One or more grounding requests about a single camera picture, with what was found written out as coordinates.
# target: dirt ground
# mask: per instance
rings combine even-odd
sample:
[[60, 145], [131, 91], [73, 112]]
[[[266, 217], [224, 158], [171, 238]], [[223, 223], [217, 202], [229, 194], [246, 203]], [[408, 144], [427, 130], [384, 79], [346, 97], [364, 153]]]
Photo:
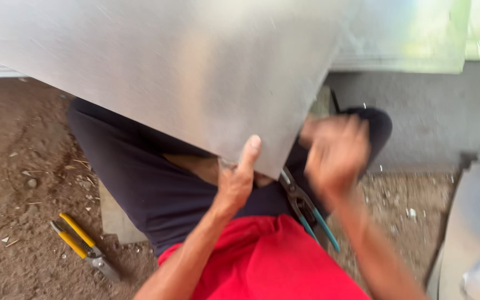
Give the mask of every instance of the dirt ground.
[[[33, 79], [0, 79], [0, 299], [128, 299], [156, 268], [147, 243], [120, 246], [116, 236], [101, 235], [97, 177], [74, 161], [87, 159], [66, 123], [71, 97]], [[93, 184], [79, 184], [79, 175]], [[414, 173], [362, 181], [374, 218], [417, 280], [426, 278], [443, 238], [453, 181], [451, 174]], [[416, 218], [407, 216], [411, 208]], [[105, 279], [57, 236], [48, 222], [61, 212], [95, 239], [122, 282]], [[363, 285], [342, 232], [332, 220], [330, 227], [342, 246], [331, 254]]]

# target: red shirt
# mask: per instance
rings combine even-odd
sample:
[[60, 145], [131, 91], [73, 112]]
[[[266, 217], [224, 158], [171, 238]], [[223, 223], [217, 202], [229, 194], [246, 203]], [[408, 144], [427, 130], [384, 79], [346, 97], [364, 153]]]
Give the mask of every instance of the red shirt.
[[[181, 246], [159, 258], [162, 265]], [[192, 299], [330, 299], [369, 297], [292, 217], [231, 221], [207, 262]]]

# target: hand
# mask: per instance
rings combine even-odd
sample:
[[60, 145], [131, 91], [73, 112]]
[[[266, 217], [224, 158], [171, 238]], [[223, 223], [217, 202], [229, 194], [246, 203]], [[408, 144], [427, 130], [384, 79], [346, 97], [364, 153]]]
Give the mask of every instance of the hand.
[[237, 165], [220, 161], [217, 194], [212, 206], [221, 213], [236, 214], [244, 207], [253, 189], [253, 165], [260, 155], [260, 137], [251, 136], [244, 145], [242, 158]]
[[305, 167], [310, 185], [330, 209], [354, 190], [370, 154], [367, 121], [351, 115], [338, 125], [316, 131]]

